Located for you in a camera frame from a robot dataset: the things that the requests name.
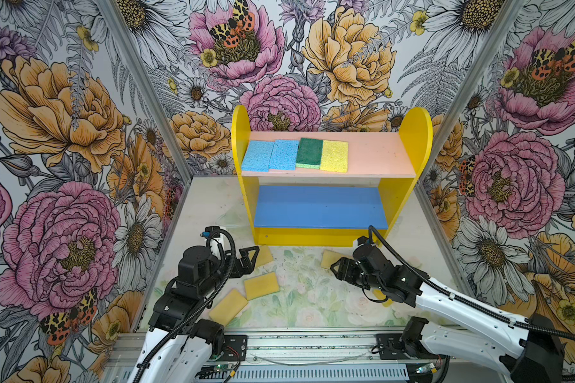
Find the speckled yellow sponge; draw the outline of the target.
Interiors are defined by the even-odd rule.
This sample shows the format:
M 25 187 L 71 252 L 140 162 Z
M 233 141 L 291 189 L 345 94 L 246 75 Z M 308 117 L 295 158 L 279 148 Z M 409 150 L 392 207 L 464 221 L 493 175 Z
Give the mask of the speckled yellow sponge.
M 325 140 L 319 169 L 324 172 L 348 172 L 348 142 Z

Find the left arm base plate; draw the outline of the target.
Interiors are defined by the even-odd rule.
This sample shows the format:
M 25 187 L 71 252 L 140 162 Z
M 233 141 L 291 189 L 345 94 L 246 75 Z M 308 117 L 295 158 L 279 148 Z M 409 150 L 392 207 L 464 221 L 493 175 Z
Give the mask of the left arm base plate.
M 247 355 L 249 337 L 244 334 L 225 335 L 220 353 L 213 355 L 211 362 L 244 362 Z

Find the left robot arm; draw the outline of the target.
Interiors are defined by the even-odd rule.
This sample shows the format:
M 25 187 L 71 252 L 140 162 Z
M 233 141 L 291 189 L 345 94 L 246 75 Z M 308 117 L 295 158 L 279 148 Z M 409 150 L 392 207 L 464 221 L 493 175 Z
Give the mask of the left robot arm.
M 193 382 L 225 348 L 225 327 L 202 319 L 229 279 L 251 274 L 258 246 L 225 250 L 217 240 L 186 249 L 178 273 L 154 307 L 129 382 Z

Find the light blue sponge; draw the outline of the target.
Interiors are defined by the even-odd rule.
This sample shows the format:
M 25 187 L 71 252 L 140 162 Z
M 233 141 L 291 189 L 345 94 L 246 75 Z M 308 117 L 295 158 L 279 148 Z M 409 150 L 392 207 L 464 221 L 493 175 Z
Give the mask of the light blue sponge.
M 274 145 L 273 141 L 251 140 L 241 169 L 244 172 L 268 172 Z

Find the green scouring sponge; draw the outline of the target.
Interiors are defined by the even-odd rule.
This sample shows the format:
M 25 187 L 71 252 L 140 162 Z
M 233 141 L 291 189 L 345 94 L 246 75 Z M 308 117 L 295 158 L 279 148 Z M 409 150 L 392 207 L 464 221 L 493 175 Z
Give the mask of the green scouring sponge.
M 301 138 L 296 155 L 296 167 L 301 169 L 320 169 L 323 146 L 323 140 Z

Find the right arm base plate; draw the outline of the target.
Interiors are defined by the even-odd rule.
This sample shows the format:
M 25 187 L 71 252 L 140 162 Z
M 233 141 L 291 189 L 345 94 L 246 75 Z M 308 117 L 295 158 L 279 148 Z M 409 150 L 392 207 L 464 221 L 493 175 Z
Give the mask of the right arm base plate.
M 377 334 L 375 345 L 371 353 L 378 355 L 381 360 L 438 360 L 442 357 L 430 353 L 421 341 L 408 338 L 403 339 L 401 334 Z

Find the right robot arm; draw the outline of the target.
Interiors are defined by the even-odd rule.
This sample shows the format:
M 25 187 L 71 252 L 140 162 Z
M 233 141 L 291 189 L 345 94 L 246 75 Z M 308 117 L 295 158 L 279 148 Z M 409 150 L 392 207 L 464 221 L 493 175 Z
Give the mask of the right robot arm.
M 408 263 L 394 265 L 366 237 L 351 258 L 330 269 L 338 280 L 451 322 L 444 327 L 414 316 L 395 349 L 410 357 L 456 357 L 502 373 L 513 382 L 562 381 L 564 350 L 541 316 L 529 319 L 497 310 L 431 278 Z

